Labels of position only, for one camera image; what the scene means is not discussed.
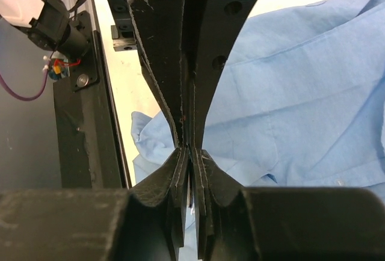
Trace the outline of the round blue badge pin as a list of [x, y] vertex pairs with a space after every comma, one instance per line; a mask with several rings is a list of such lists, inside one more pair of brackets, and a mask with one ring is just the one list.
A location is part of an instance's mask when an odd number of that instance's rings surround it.
[[188, 164], [188, 186], [187, 186], [187, 206], [192, 209], [194, 206], [194, 189], [193, 189], [193, 166], [192, 163]]

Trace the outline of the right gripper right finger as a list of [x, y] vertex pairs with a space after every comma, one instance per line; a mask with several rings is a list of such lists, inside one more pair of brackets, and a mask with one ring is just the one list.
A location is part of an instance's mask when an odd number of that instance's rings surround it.
[[202, 260], [383, 260], [384, 204], [361, 188], [245, 187], [193, 150]]

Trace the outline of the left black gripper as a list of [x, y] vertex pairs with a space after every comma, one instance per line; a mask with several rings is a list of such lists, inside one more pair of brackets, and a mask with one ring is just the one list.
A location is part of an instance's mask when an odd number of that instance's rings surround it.
[[231, 50], [257, 0], [108, 0], [118, 48], [136, 45], [175, 147], [184, 147], [182, 51]]

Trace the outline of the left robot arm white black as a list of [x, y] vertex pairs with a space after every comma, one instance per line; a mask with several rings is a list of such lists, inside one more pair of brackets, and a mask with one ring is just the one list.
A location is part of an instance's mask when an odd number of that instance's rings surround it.
[[[201, 147], [225, 63], [257, 0], [126, 0], [143, 76], [175, 147]], [[98, 81], [90, 17], [62, 0], [1, 0], [1, 16], [35, 45], [64, 55], [73, 91]]]

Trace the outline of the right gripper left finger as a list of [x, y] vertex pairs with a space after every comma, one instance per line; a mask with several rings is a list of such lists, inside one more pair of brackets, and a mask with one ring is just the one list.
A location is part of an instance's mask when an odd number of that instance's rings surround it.
[[177, 260], [188, 152], [178, 148], [132, 189], [1, 194], [2, 260]]

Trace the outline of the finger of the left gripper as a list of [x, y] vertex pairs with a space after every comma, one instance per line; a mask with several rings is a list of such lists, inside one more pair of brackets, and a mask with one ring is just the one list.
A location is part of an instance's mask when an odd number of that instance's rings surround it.
[[187, 143], [200, 149], [205, 121], [222, 71], [257, 0], [185, 0], [183, 55], [186, 60]]

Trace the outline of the blue button-up shirt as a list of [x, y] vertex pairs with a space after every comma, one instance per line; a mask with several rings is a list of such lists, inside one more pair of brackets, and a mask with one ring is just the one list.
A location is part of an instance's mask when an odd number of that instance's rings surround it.
[[203, 148], [245, 186], [361, 187], [384, 197], [384, 0], [249, 18]]

